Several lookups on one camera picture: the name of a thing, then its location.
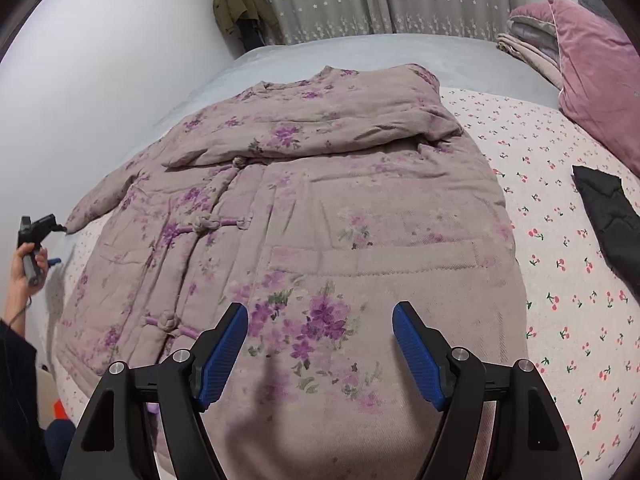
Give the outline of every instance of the blue gripper pad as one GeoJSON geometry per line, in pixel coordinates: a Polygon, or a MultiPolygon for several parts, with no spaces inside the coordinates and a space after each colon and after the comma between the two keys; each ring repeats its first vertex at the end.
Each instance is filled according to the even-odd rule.
{"type": "Polygon", "coordinates": [[[202,386],[197,401],[203,412],[222,395],[222,390],[231,374],[231,368],[234,367],[236,358],[238,358],[249,327],[249,315],[246,307],[240,305],[228,322],[226,329],[220,326],[223,321],[224,318],[215,330],[224,330],[224,333],[202,367],[202,386]]]}
{"type": "Polygon", "coordinates": [[[436,410],[443,411],[453,393],[454,378],[448,371],[446,361],[447,348],[450,351],[449,345],[440,332],[423,325],[408,302],[403,301],[394,307],[392,325],[420,394],[433,404],[436,410]],[[432,350],[438,353],[436,359],[427,348],[427,338],[431,338],[434,347],[432,350]]]}

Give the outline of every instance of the orange object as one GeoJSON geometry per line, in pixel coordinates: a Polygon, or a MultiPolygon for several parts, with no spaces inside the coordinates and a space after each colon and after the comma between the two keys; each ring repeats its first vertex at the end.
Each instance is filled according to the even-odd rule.
{"type": "Polygon", "coordinates": [[[66,411],[60,399],[53,403],[53,414],[56,418],[66,418],[68,420],[68,416],[66,416],[66,411]]]}

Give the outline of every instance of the cherry print bed sheet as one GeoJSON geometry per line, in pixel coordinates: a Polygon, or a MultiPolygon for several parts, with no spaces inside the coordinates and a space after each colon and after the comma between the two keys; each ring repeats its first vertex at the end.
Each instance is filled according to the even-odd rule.
{"type": "MultiPolygon", "coordinates": [[[[636,211],[638,180],[556,110],[460,89],[441,94],[503,188],[527,289],[529,358],[556,399],[583,478],[608,479],[640,431],[640,314],[604,263],[572,165],[620,176],[636,211]]],[[[105,222],[75,235],[64,272],[47,284],[49,307],[68,300],[105,222]]],[[[38,325],[46,348],[49,316],[41,314],[38,325]]],[[[86,397],[53,361],[61,399],[77,422],[86,397]]]]}

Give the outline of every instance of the bed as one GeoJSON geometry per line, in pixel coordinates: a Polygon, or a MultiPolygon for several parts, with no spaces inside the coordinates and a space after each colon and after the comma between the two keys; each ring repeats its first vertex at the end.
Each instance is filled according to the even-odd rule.
{"type": "MultiPolygon", "coordinates": [[[[556,398],[583,478],[607,479],[640,431],[638,303],[602,259],[572,183],[572,165],[620,176],[636,210],[640,188],[622,163],[558,112],[558,90],[524,63],[492,43],[445,36],[367,36],[262,48],[194,90],[137,139],[124,160],[185,115],[260,80],[292,82],[325,65],[374,70],[407,62],[440,79],[443,104],[498,178],[527,291],[529,358],[556,398]]],[[[52,355],[52,341],[62,306],[107,219],[65,237],[51,251],[64,266],[52,272],[46,293],[34,300],[47,359],[75,422],[87,399],[52,355]]]]}

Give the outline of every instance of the silver bolt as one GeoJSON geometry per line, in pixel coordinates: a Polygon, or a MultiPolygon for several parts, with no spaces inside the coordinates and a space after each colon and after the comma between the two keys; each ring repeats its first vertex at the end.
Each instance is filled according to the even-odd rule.
{"type": "Polygon", "coordinates": [[[124,364],[119,362],[114,363],[109,367],[109,373],[113,375],[117,375],[123,370],[124,370],[124,364]]]}
{"type": "Polygon", "coordinates": [[[530,372],[533,370],[533,368],[535,368],[533,363],[528,359],[520,359],[520,361],[518,361],[518,366],[523,372],[530,372]]]}
{"type": "Polygon", "coordinates": [[[178,350],[174,354],[174,361],[177,363],[183,363],[190,357],[190,355],[191,353],[188,350],[178,350]]]}
{"type": "Polygon", "coordinates": [[[464,348],[454,348],[451,351],[451,356],[456,361],[466,361],[469,359],[469,352],[467,352],[464,348]]]}

